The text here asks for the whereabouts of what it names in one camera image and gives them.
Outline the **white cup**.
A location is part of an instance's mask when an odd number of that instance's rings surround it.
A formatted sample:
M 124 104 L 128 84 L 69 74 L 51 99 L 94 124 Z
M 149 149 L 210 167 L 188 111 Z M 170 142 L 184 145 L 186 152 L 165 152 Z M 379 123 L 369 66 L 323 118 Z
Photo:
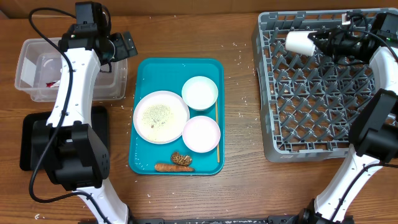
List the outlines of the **white cup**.
M 315 44 L 308 35 L 311 31 L 292 31 L 289 32 L 285 39 L 285 49 L 297 54 L 313 56 L 315 53 Z

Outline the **red snack wrapper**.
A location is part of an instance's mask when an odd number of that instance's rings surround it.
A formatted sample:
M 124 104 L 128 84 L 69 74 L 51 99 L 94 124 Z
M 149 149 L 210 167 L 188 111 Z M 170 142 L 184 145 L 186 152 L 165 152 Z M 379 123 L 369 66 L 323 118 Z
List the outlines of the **red snack wrapper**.
M 46 83 L 47 88 L 56 88 L 60 86 L 60 80 Z

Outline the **pale green bowl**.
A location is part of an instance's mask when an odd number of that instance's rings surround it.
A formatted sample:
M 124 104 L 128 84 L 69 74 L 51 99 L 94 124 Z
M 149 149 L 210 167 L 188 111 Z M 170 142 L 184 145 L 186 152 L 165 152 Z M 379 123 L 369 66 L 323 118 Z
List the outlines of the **pale green bowl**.
M 205 111 L 216 103 L 218 87 L 210 78 L 192 77 L 182 87 L 182 98 L 191 109 Z

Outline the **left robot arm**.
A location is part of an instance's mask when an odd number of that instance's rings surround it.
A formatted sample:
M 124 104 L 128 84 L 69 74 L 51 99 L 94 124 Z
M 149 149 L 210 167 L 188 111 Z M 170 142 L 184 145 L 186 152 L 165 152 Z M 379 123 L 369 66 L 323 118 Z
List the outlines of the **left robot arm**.
M 62 56 L 62 75 L 53 110 L 33 126 L 32 148 L 65 196 L 80 197 L 98 223 L 134 223 L 110 180 L 107 146 L 91 125 L 96 77 L 103 65 L 137 54 L 131 34 L 112 33 L 108 9 L 98 2 L 78 2 L 75 23 L 54 45 Z

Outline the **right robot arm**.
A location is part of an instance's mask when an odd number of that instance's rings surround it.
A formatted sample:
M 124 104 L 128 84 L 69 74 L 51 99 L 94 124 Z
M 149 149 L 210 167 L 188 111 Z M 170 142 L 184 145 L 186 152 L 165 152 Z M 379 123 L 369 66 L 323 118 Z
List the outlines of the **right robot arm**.
M 363 30 L 353 27 L 366 20 L 360 13 L 348 11 L 341 20 L 341 28 L 289 32 L 285 46 L 307 56 L 319 49 L 335 63 L 343 56 L 352 65 L 368 64 L 376 93 L 351 125 L 348 155 L 332 181 L 289 223 L 352 223 L 345 215 L 351 202 L 378 170 L 391 167 L 397 158 L 397 127 L 386 123 L 388 116 L 397 118 L 397 15 L 379 13 Z

